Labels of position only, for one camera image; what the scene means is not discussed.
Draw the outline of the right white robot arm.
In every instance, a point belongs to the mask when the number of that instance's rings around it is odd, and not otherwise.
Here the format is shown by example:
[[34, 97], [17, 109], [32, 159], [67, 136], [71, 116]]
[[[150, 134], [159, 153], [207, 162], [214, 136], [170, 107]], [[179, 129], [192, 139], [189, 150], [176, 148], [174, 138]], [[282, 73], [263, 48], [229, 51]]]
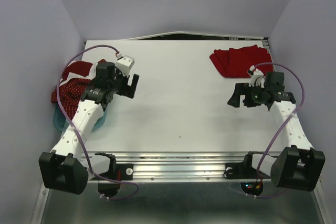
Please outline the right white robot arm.
[[284, 73], [262, 73], [252, 66], [248, 74], [251, 80], [235, 85], [228, 105], [234, 108], [241, 104], [248, 108], [265, 105], [278, 127], [275, 138], [282, 141], [284, 149], [277, 157], [250, 151], [242, 162], [225, 164], [224, 178], [255, 179], [255, 184], [243, 187], [248, 194], [260, 195], [265, 178], [276, 187], [313, 191], [326, 159], [305, 136], [295, 98], [285, 91]]

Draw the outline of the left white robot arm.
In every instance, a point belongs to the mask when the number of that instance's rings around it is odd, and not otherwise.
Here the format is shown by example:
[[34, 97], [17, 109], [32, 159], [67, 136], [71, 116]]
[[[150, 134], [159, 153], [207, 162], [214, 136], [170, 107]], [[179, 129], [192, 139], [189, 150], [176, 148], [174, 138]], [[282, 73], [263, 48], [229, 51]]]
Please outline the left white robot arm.
[[50, 152], [39, 157], [46, 188], [79, 195], [94, 178], [123, 184], [116, 157], [104, 152], [89, 156], [85, 143], [114, 94], [134, 98], [139, 75], [135, 74], [132, 83], [128, 83], [133, 65], [134, 59], [128, 56], [97, 64], [96, 75], [83, 92], [61, 139]]

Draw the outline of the red polka dot skirt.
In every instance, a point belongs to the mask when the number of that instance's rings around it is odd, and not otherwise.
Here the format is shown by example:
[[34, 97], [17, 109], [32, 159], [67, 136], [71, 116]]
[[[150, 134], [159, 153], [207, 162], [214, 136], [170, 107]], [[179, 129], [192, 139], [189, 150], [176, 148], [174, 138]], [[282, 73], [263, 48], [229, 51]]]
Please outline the red polka dot skirt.
[[62, 74], [59, 87], [60, 102], [71, 120], [77, 112], [81, 95], [96, 76], [97, 64], [73, 61]]

